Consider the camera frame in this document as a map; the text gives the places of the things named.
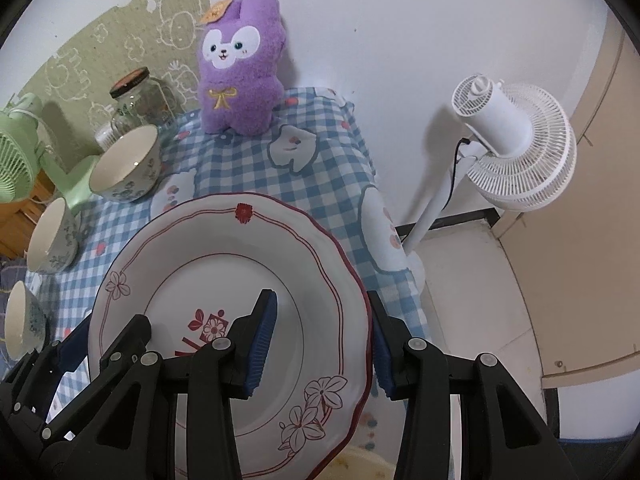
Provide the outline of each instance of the tile floor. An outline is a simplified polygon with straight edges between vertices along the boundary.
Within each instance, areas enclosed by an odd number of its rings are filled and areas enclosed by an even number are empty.
[[[492,352],[545,418],[542,366],[511,266],[483,221],[430,232],[416,249],[425,269],[421,296],[433,343],[474,359]],[[452,449],[460,477],[460,402],[451,397]]]

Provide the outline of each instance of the gingham pattern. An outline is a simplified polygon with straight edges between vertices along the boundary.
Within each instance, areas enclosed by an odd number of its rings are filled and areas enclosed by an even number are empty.
[[[380,274],[363,244],[358,222],[362,189],[374,184],[375,171],[353,117],[353,105],[316,96],[313,88],[287,91],[276,120],[263,136],[247,139],[210,136],[200,127],[199,113],[178,118],[178,133],[162,131],[162,178],[197,168],[196,196],[231,191],[257,191],[308,212],[342,245],[367,290],[380,294],[392,316],[400,317],[415,336],[428,336],[414,279],[408,270]],[[276,168],[268,144],[282,124],[318,135],[313,163],[300,174]],[[53,276],[28,273],[27,284],[45,310],[52,313],[54,337],[62,339],[92,309],[95,295],[112,261],[149,219],[152,194],[133,204],[93,196],[82,212],[79,254],[66,270]],[[55,407],[65,406],[88,384],[86,366],[66,374]]]

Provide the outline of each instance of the glass jar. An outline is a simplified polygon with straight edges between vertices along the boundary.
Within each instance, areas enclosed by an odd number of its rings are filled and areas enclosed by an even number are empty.
[[[146,66],[127,74],[109,91],[117,102],[111,124],[121,134],[142,124],[170,126],[175,116],[164,92]]]

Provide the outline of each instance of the large white plate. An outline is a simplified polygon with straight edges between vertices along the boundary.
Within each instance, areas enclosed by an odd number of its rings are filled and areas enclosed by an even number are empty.
[[[370,309],[338,242],[302,211],[260,194],[210,195],[137,232],[98,290],[91,377],[134,314],[151,322],[147,348],[170,358],[225,335],[263,288],[277,293],[278,320],[260,387],[232,402],[242,476],[313,478],[350,439],[369,393]],[[175,461],[186,476],[181,397]]]

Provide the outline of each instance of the stuffed animal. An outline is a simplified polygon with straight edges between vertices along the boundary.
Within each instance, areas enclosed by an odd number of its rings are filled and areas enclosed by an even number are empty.
[[[206,25],[198,50],[198,100],[204,131],[264,133],[284,95],[276,77],[286,40],[278,0],[223,0],[201,21]]]

